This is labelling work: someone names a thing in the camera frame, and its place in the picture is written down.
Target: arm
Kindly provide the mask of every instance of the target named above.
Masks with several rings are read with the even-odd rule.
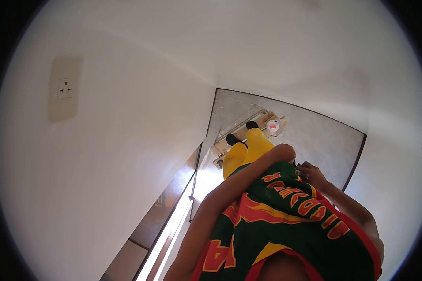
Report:
[[[308,162],[304,162],[301,166],[297,167],[297,170],[308,174],[308,183],[315,187],[321,194],[332,200],[341,213],[349,216],[364,230],[380,253],[381,261],[383,262],[384,245],[379,238],[377,223],[372,214],[349,195],[343,193],[332,183],[329,183],[319,168]]]
[[[219,215],[274,163],[290,161],[294,149],[280,144],[248,167],[226,179],[208,194],[197,210],[181,243],[178,255],[164,277],[165,281],[190,280],[200,254],[214,231]]]

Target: black sock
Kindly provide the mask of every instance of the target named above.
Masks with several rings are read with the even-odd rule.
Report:
[[[236,143],[243,143],[239,138],[236,138],[232,133],[229,133],[227,135],[227,143],[228,145],[235,145]]]
[[[248,121],[245,126],[247,127],[247,129],[259,128],[258,124],[255,121]]]

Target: skin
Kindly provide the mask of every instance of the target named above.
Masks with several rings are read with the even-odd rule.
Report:
[[[219,215],[274,163],[293,161],[296,157],[293,147],[287,144],[277,145],[253,162],[248,167],[229,177],[208,194],[186,232],[178,255],[164,277],[165,281],[190,280],[200,254],[214,231]],[[383,243],[378,238],[378,231],[373,216],[358,202],[329,183],[319,168],[308,162],[298,167],[308,174],[308,183],[330,198],[339,210],[351,217],[372,239],[383,260]],[[263,266],[258,280],[309,280],[303,263],[283,254],[269,257]]]

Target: white wall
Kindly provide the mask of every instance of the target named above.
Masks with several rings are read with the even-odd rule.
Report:
[[[62,14],[81,18],[77,5],[43,8],[0,94],[0,201],[40,280],[100,279],[205,137],[215,90],[134,41]],[[78,115],[51,124],[59,55],[84,58]]]

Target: hand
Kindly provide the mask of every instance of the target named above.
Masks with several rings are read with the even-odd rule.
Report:
[[[273,163],[277,162],[289,162],[294,160],[296,157],[295,150],[292,146],[281,143],[275,146],[270,151],[266,152],[266,154],[270,157]]]
[[[331,184],[327,181],[320,169],[311,165],[309,162],[305,161],[302,165],[297,167],[297,170],[307,174],[308,179],[306,182],[312,185],[319,192],[325,194],[327,189],[331,188]]]

